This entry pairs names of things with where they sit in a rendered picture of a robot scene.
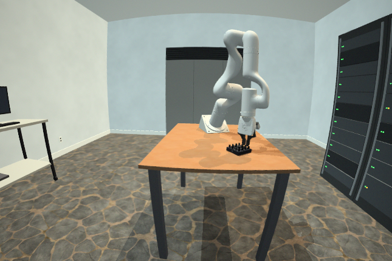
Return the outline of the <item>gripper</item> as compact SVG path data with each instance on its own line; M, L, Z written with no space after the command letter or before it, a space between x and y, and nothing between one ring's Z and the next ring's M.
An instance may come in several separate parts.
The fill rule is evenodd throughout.
M251 138L256 137L256 119L255 117L241 116L238 124L238 134L242 138L242 146L249 146ZM247 140L246 140L247 135ZM251 136L252 135L252 136Z

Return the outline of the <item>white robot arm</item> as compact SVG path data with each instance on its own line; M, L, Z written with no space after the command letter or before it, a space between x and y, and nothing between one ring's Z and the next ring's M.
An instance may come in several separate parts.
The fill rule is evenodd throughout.
M241 99L240 114L243 117L255 117L256 109L268 108L270 97L267 83L258 74L258 35L251 30L246 32L228 30L225 32L223 40L229 58L224 74L213 88L215 97L220 99L216 101L212 114L205 119L207 127L217 132L225 129L224 120L229 108ZM261 87L261 95L256 94L256 89L242 88L239 84L228 83L239 74L241 69L242 56L237 51L237 46L243 47L243 78L257 83Z

